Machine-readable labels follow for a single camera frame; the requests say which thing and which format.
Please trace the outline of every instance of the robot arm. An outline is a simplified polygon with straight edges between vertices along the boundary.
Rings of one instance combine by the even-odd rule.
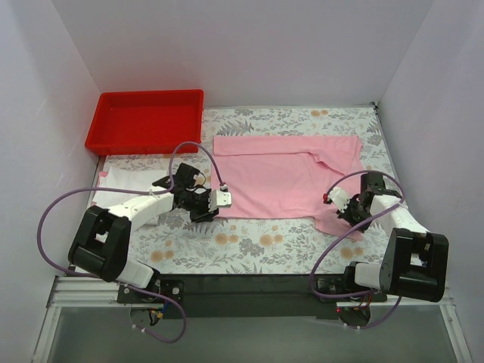
[[[361,176],[360,194],[350,197],[335,187],[324,201],[335,203],[338,218],[353,226],[400,203],[400,195],[386,188],[382,175],[369,172]],[[382,263],[351,262],[345,270],[346,283],[356,290],[370,287],[392,295],[440,301],[445,289],[447,238],[426,230],[402,205],[378,222],[389,237]],[[369,226],[359,230],[366,231]]]
[[[175,187],[165,194],[140,195],[109,209],[92,206],[86,210],[74,237],[68,259],[104,281],[120,281],[151,290],[160,274],[156,269],[128,257],[129,237],[147,221],[175,208],[190,212],[192,222],[209,222],[220,207],[231,205],[231,194],[196,187],[200,171],[182,163],[174,175]],[[166,190],[169,177],[153,183],[151,191]]]

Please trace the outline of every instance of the table surface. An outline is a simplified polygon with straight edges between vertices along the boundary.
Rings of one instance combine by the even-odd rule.
[[[358,135],[361,162],[367,169],[393,175],[388,150],[372,107],[325,109],[208,109],[203,112],[202,143],[212,150],[215,135]],[[107,157],[111,166],[128,170],[168,169],[170,155]],[[209,186],[210,164],[205,153],[176,157],[202,170]],[[174,210],[156,226],[132,233],[129,252],[162,273],[306,274],[335,236],[315,229],[305,219],[217,219],[191,223],[188,213]],[[364,239],[346,239],[331,252],[320,272],[341,273],[350,261],[379,262],[388,238],[373,224]]]

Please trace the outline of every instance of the light purple wall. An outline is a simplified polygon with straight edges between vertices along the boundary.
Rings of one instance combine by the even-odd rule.
[[[49,1],[0,1],[0,361],[32,358],[55,270],[36,248],[36,225],[58,195],[90,185],[84,148],[99,91]],[[52,213],[48,254],[67,251],[86,196]]]
[[[381,99],[433,0],[52,0],[102,92],[206,106]]]
[[[413,213],[451,244],[448,283],[484,361],[484,2],[435,0],[381,102]]]

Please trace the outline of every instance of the pink t-shirt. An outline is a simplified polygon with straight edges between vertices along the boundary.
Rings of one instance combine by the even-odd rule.
[[[350,225],[323,194],[341,176],[361,170],[358,136],[216,136],[213,155],[232,193],[220,217],[292,219],[314,217],[320,231],[340,235]],[[340,186],[359,193],[360,178]],[[212,188],[219,180],[212,170]],[[360,239],[360,234],[350,237]]]

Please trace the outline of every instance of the white plastic casing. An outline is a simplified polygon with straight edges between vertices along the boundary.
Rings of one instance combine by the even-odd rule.
[[[390,195],[375,195],[371,202],[370,214],[374,216],[399,202],[400,199],[397,197]],[[406,206],[400,206],[392,212],[381,216],[377,222],[382,226],[388,237],[391,235],[394,228],[406,228],[409,231],[416,233],[428,232],[424,226],[415,220]]]
[[[153,273],[153,269],[150,266],[128,257],[123,272],[121,272],[117,280],[144,289],[150,282]]]
[[[346,210],[348,203],[351,200],[351,196],[340,187],[334,187],[327,196],[342,213]]]
[[[232,205],[232,194],[228,191],[214,189],[210,192],[209,212],[217,208],[229,208]]]
[[[164,188],[153,187],[151,191],[164,191]],[[128,217],[131,221],[131,232],[136,231],[149,220],[173,209],[173,194],[140,195],[109,208],[111,214]]]
[[[380,266],[376,263],[358,263],[355,267],[355,283],[379,290]]]

